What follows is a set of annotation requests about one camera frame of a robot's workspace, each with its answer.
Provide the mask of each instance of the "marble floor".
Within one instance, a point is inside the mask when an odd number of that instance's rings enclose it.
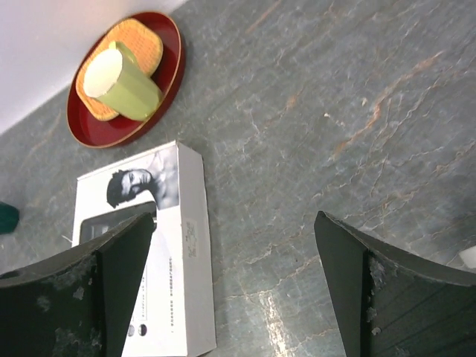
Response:
[[[142,139],[77,144],[67,91],[0,137],[22,211],[0,272],[71,245],[75,178],[179,139],[203,155],[218,348],[344,356],[312,225],[326,210],[464,268],[476,245],[476,2],[190,0],[178,97]]]

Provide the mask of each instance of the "green cup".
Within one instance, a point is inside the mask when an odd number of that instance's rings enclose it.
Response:
[[[138,66],[134,54],[122,43],[111,42],[84,74],[83,89],[119,114],[143,121],[157,110],[164,95]]]

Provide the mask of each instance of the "white box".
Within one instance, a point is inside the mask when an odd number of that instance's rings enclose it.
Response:
[[[79,177],[73,246],[144,211],[157,225],[123,356],[200,356],[216,347],[200,154],[174,141]]]

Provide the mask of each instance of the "round red plate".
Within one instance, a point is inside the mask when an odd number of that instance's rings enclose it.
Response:
[[[164,43],[162,60],[158,65],[157,71],[151,76],[152,80],[164,93],[164,102],[157,112],[146,121],[134,121],[122,115],[110,121],[98,121],[92,116],[76,93],[76,72],[69,89],[67,105],[68,125],[71,134],[76,140],[87,147],[113,147],[127,144],[143,135],[169,109],[173,98],[177,91],[179,91],[180,82],[184,76],[185,50],[175,22],[163,13],[136,13],[135,15],[128,16],[128,18],[142,22],[158,34]],[[83,65],[102,38],[103,36],[92,46],[81,65]]]

